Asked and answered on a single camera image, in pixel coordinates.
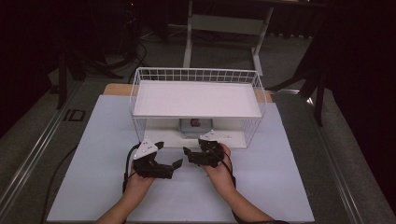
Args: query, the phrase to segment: tripod leg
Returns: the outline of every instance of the tripod leg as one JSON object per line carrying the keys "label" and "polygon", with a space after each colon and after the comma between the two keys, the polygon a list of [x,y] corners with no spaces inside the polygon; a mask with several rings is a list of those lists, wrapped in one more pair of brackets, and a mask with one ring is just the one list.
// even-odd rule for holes
{"label": "tripod leg", "polygon": [[299,94],[303,99],[308,99],[318,86],[319,73],[317,71],[311,71],[311,73],[305,78],[306,81],[301,87]]}
{"label": "tripod leg", "polygon": [[322,112],[322,107],[323,107],[324,83],[326,80],[326,74],[327,74],[327,72],[320,74],[320,78],[318,81],[317,100],[315,102],[314,116],[315,116],[315,119],[317,120],[317,123],[320,127],[323,127],[323,123],[321,121],[321,112]]}
{"label": "tripod leg", "polygon": [[308,72],[305,72],[305,73],[303,73],[301,75],[293,76],[292,78],[290,78],[290,79],[288,79],[286,81],[283,81],[283,82],[281,82],[281,83],[279,83],[279,84],[277,84],[277,85],[275,85],[273,87],[267,87],[265,89],[267,91],[280,91],[280,90],[288,87],[289,85],[291,85],[293,83],[296,83],[296,82],[298,82],[300,80],[309,78],[311,76],[311,73],[312,73],[311,71],[308,71]]}
{"label": "tripod leg", "polygon": [[59,101],[57,109],[60,109],[67,98],[67,68],[64,53],[59,56]]}
{"label": "tripod leg", "polygon": [[69,69],[73,78],[76,80],[84,80],[86,74],[81,66],[81,63],[77,60],[76,55],[64,46],[64,57],[66,61],[66,67]]}

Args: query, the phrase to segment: table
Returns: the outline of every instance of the table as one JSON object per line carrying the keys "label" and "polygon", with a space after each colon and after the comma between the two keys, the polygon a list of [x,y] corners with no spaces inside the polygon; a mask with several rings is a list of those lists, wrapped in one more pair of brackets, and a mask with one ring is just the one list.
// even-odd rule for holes
{"label": "table", "polygon": [[[129,97],[110,94],[125,94],[128,88],[109,85],[105,95],[99,97],[48,221],[93,221],[120,197],[126,154],[137,137],[132,121],[125,122],[130,117]],[[313,221],[275,104],[269,104],[250,145],[232,152],[238,190],[275,218]],[[173,178],[156,180],[128,221],[234,222],[230,209],[203,170],[187,163],[182,150],[164,148],[157,156],[161,163],[180,158],[185,159],[184,163]]]}

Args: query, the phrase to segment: small box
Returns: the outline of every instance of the small box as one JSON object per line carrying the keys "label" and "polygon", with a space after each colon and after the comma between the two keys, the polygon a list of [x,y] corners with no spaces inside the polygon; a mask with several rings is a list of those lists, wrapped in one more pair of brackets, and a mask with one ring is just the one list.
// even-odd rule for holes
{"label": "small box", "polygon": [[184,138],[196,138],[213,130],[212,119],[180,119],[179,129]]}

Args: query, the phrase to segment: white tabletop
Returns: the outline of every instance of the white tabletop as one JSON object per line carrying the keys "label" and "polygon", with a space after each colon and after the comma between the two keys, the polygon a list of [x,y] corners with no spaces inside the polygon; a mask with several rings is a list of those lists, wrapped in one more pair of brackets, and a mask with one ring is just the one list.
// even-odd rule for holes
{"label": "white tabletop", "polygon": [[[48,221],[94,221],[121,196],[126,156],[138,143],[129,97],[101,95],[49,212]],[[159,163],[184,159],[172,179],[157,179],[131,222],[235,223],[202,168],[182,149],[163,148]],[[232,150],[238,190],[276,219],[314,221],[275,104],[269,104],[247,149]]]}
{"label": "white tabletop", "polygon": [[251,84],[142,80],[134,116],[260,119],[262,113]]}

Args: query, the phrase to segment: dark background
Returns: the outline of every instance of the dark background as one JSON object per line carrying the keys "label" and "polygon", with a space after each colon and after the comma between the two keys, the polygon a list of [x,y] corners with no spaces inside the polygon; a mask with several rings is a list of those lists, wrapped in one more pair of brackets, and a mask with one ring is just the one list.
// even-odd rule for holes
{"label": "dark background", "polygon": [[[140,7],[138,21],[164,39],[167,23],[186,22],[187,1],[133,2]],[[123,53],[120,41],[125,3],[0,2],[0,136],[50,89],[47,74],[58,66],[60,36],[98,61],[108,53]],[[203,2],[197,8],[210,11],[209,4]],[[392,178],[396,173],[396,4],[380,0],[336,1],[335,5],[346,9],[276,7],[269,33],[285,38],[315,35],[299,72],[328,71],[326,87],[332,90],[379,186],[396,211],[396,182]],[[255,16],[257,12],[260,16],[257,7],[244,7],[239,12],[233,6],[224,8],[220,13]]]}

